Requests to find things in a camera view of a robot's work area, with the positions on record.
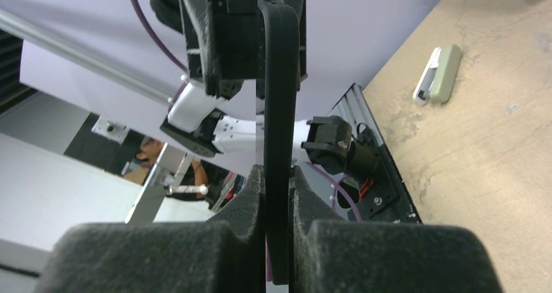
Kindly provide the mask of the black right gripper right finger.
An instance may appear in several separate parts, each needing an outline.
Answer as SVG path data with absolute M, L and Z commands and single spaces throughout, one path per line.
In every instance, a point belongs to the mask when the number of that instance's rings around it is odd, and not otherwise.
M 292 292 L 501 292 L 482 242 L 461 227 L 346 221 L 299 167 L 290 191 Z

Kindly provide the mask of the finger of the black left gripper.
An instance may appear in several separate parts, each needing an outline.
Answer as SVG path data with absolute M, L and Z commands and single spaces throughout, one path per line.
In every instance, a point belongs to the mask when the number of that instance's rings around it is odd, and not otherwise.
M 306 2 L 305 0 L 281 0 L 291 6 L 297 15 L 299 23 L 299 84 L 307 78 L 307 52 L 306 52 Z

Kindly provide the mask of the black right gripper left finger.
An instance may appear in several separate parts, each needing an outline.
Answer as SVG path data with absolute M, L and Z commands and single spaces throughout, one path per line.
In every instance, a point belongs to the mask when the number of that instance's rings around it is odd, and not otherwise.
M 87 223 L 57 242 L 37 292 L 264 292 L 264 171 L 203 222 Z

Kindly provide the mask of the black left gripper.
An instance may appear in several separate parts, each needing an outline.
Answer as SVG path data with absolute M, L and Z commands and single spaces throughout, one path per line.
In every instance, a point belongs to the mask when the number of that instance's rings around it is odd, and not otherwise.
M 183 34 L 196 34 L 205 91 L 232 99 L 258 73 L 257 0 L 150 0 L 156 18 Z

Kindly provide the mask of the black phone case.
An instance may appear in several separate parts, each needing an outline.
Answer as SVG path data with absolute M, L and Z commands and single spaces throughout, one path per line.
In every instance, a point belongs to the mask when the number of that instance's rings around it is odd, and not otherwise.
M 264 20 L 266 241 L 274 285 L 289 283 L 288 190 L 299 73 L 299 22 L 278 0 L 258 0 Z

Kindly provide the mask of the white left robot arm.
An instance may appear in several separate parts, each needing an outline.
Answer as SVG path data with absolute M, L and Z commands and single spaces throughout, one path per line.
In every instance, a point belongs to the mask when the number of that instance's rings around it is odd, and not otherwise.
M 295 120 L 307 77 L 305 0 L 150 0 L 186 38 L 188 66 L 161 130 L 207 158 L 256 147 L 270 171 L 304 161 L 360 178 L 376 147 L 338 116 Z

